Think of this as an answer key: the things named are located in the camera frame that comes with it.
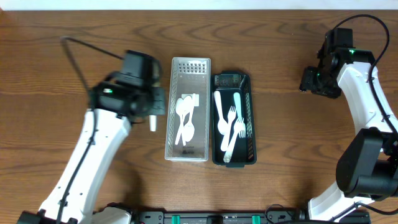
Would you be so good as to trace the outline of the white plastic spoon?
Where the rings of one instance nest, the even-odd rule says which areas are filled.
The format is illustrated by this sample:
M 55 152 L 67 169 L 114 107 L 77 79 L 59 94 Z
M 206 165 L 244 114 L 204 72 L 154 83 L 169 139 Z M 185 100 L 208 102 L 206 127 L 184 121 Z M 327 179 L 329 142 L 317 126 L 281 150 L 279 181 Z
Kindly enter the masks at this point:
M 150 124 L 150 131 L 156 132 L 156 129 L 157 129 L 157 116 L 156 115 L 149 116 L 149 124 Z
M 190 112 L 192 97 L 191 97 L 191 96 L 186 96 L 183 100 L 185 101 L 186 115 L 187 115 L 187 114 Z M 183 122 L 183 131 L 182 131 L 182 135 L 184 135 L 184 122 Z
M 221 94 L 218 90 L 216 90 L 216 91 L 214 91 L 213 96 L 214 96 L 214 100 L 216 103 L 216 109 L 217 109 L 218 116 L 219 116 L 219 121 L 217 124 L 218 131 L 220 132 L 220 134 L 225 135 L 228 124 L 223 117 Z

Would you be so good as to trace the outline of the white plastic spoon crossing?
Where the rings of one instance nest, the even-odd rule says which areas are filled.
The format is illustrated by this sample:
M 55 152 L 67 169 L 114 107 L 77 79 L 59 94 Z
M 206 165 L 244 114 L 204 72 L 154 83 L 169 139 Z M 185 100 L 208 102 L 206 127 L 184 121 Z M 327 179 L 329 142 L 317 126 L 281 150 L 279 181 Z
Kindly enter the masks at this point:
M 185 146 L 186 142 L 183 138 L 182 131 L 183 131 L 183 122 L 185 121 L 185 115 L 186 115 L 186 106 L 185 106 L 185 101 L 182 98 L 179 98 L 177 100 L 175 110 L 180 118 L 180 125 L 178 127 L 175 145 L 177 145 L 179 143 L 179 140 L 181 139 L 183 145 Z

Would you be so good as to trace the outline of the white plastic spoon bowl down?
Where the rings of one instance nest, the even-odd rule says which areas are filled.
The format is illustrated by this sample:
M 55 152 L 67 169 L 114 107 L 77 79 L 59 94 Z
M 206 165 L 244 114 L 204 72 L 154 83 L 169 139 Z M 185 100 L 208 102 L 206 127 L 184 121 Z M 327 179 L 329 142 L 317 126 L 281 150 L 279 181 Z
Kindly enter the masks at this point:
M 192 118 L 193 118 L 193 111 L 195 108 L 195 102 L 196 102 L 196 94 L 193 93 L 192 94 L 192 102 L 191 102 L 191 108 L 190 108 L 190 114 L 189 114 L 189 120 L 188 123 L 184 126 L 184 137 L 183 139 L 185 140 L 185 142 L 189 142 L 192 140 L 193 135 L 195 133 L 195 127 L 193 125 L 192 122 Z

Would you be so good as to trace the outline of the dark green perforated plastic basket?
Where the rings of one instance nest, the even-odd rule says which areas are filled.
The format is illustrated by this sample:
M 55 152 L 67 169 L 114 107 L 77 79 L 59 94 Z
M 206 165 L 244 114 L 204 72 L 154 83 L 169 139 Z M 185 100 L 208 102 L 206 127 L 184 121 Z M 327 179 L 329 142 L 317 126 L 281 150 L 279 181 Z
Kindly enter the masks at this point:
M 240 71 L 223 71 L 211 78 L 213 162 L 244 167 L 256 163 L 251 80 Z

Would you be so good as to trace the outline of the white plastic fork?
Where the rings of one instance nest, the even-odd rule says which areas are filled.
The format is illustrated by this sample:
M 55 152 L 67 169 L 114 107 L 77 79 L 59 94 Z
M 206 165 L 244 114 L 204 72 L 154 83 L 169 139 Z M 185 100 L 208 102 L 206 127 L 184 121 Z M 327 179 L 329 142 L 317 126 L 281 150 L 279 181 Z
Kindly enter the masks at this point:
M 233 127 L 233 136 L 228 144 L 228 148 L 226 150 L 226 153 L 224 155 L 223 161 L 225 163 L 229 163 L 232 155 L 233 155 L 233 151 L 234 151 L 234 147 L 236 144 L 236 140 L 238 137 L 238 134 L 241 133 L 242 131 L 244 131 L 245 129 L 245 125 L 244 125 L 244 118 L 238 118 L 236 120 L 236 122 L 234 123 L 234 127 Z
M 236 118 L 236 108 L 234 106 L 231 106 L 229 111 L 228 111 L 228 123 L 227 123 L 227 128 L 223 137 L 223 140 L 221 142 L 221 147 L 220 149 L 222 151 L 226 151 L 227 147 L 228 147 L 228 143 L 229 143 L 229 136 L 230 136 L 230 132 L 231 132 L 231 125 L 233 123 L 233 121 Z

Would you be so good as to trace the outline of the pale blue plastic fork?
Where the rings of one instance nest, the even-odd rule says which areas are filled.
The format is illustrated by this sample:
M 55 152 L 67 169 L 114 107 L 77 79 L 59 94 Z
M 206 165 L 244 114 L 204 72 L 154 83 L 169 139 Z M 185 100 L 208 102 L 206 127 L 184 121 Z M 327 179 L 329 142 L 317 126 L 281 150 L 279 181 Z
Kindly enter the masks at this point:
M 233 99 L 234 99 L 234 104 L 236 106 L 237 116 L 242 122 L 244 122 L 240 93 L 239 92 L 235 92 L 233 94 Z M 245 138 L 246 137 L 246 125 L 245 125 L 245 123 L 243 123 L 243 130 L 239 132 L 239 137 L 241 137 L 241 138 Z

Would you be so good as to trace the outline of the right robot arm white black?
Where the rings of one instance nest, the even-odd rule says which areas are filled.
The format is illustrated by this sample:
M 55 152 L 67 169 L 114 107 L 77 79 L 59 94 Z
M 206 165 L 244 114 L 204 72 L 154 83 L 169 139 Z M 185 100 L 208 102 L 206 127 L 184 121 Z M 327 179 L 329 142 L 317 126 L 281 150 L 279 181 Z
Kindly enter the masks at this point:
M 351 29 L 329 30 L 317 57 L 318 66 L 304 70 L 299 89 L 333 99 L 344 95 L 355 137 L 336 165 L 335 182 L 309 200 L 307 217 L 338 222 L 359 206 L 397 196 L 397 118 L 373 53 L 354 48 Z

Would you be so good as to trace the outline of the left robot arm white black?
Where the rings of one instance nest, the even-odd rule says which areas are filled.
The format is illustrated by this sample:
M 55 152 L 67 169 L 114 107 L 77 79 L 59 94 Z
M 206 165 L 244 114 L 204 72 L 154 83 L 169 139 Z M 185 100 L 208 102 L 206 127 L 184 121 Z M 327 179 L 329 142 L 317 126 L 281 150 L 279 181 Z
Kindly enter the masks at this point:
M 150 130 L 165 113 L 162 73 L 154 57 L 126 51 L 122 69 L 92 89 L 92 102 L 72 156 L 56 187 L 36 213 L 24 211 L 18 223 L 137 223 L 132 210 L 111 204 L 95 212 L 109 166 L 138 117 L 149 117 Z

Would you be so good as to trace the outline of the clear perforated plastic basket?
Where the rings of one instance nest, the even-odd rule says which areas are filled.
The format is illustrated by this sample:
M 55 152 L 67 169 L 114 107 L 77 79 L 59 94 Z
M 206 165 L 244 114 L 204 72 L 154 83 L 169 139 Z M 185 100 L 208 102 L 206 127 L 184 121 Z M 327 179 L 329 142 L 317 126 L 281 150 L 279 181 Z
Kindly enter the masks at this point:
M 172 59 L 165 159 L 205 162 L 209 154 L 210 58 Z

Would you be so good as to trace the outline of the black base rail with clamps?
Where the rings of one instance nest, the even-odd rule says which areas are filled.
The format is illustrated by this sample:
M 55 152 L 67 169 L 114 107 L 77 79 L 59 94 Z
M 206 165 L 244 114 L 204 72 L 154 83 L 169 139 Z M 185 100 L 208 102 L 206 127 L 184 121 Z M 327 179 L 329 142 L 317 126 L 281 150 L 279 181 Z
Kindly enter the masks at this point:
M 109 203 L 92 216 L 92 223 L 126 224 L 265 224 L 321 223 L 309 220 L 300 210 L 269 209 L 264 212 L 167 212 L 165 210 L 135 210 L 122 203 Z

